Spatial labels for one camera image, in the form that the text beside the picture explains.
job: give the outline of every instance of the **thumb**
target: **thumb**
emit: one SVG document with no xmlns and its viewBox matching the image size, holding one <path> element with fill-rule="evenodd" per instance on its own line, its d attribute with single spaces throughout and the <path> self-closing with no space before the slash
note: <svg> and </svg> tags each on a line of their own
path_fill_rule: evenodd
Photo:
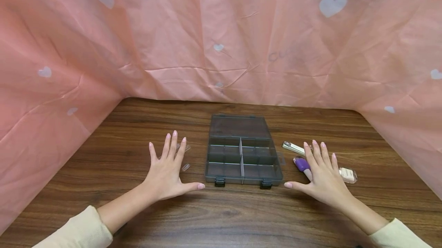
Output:
<svg viewBox="0 0 442 248">
<path fill-rule="evenodd" d="M 183 184 L 182 186 L 182 193 L 188 193 L 188 192 L 193 192 L 193 191 L 198 191 L 198 190 L 202 190 L 204 189 L 206 186 L 203 183 L 188 183 L 188 184 Z"/>
<path fill-rule="evenodd" d="M 285 182 L 284 186 L 287 188 L 291 188 L 293 190 L 297 190 L 306 194 L 310 193 L 310 184 L 302 184 L 299 182 Z"/>
</svg>

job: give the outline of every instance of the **hand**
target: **hand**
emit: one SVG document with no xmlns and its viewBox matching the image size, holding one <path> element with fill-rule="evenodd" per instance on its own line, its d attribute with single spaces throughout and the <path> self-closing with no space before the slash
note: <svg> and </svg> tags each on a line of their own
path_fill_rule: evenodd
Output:
<svg viewBox="0 0 442 248">
<path fill-rule="evenodd" d="M 346 201 L 353 197 L 345 185 L 338 168 L 336 155 L 332 158 L 328 155 L 325 143 L 321 143 L 321 149 L 318 143 L 313 140 L 313 154 L 306 142 L 303 143 L 305 156 L 310 165 L 313 181 L 310 184 L 301 184 L 299 182 L 286 182 L 284 185 L 321 201 L 331 207 L 342 210 Z"/>
<path fill-rule="evenodd" d="M 146 191 L 154 194 L 157 200 L 173 198 L 206 187 L 202 183 L 181 183 L 180 169 L 186 150 L 186 138 L 181 141 L 178 153 L 176 153 L 177 139 L 177 131 L 173 132 L 172 143 L 170 134 L 167 134 L 163 152 L 159 159 L 153 144 L 149 143 L 150 170 L 142 184 L 146 187 Z"/>
</svg>

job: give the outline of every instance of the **wooden table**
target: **wooden table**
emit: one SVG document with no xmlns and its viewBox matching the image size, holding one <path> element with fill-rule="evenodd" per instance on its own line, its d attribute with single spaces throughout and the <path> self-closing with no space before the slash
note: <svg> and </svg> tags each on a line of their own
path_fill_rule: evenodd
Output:
<svg viewBox="0 0 442 248">
<path fill-rule="evenodd" d="M 148 142 L 157 148 L 174 129 L 191 149 L 183 182 L 204 182 L 210 117 L 214 113 L 263 115 L 285 181 L 307 182 L 283 141 L 315 138 L 355 169 L 351 192 L 388 219 L 399 218 L 434 248 L 442 248 L 442 202 L 358 113 L 221 103 L 123 100 L 0 237 L 1 247 L 30 247 L 88 205 L 99 207 L 145 178 Z M 371 247 L 345 217 L 283 186 L 206 184 L 206 189 L 158 202 L 134 218 L 111 247 Z"/>
</svg>

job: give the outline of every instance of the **clear plastic organizer box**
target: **clear plastic organizer box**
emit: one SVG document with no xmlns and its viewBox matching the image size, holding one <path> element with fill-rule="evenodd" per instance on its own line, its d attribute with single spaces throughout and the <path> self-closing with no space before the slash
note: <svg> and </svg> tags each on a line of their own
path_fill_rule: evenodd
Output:
<svg viewBox="0 0 442 248">
<path fill-rule="evenodd" d="M 279 185 L 281 166 L 265 118 L 212 115 L 205 175 L 216 187 Z"/>
</svg>

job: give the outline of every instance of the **cream sleeve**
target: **cream sleeve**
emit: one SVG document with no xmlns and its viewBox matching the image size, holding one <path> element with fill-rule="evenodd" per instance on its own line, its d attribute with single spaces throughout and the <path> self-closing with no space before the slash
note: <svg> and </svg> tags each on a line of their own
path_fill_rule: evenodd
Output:
<svg viewBox="0 0 442 248">
<path fill-rule="evenodd" d="M 398 219 L 372 234 L 370 239 L 381 248 L 431 248 Z"/>
<path fill-rule="evenodd" d="M 97 210 L 89 206 L 34 248 L 104 248 L 112 239 Z"/>
</svg>

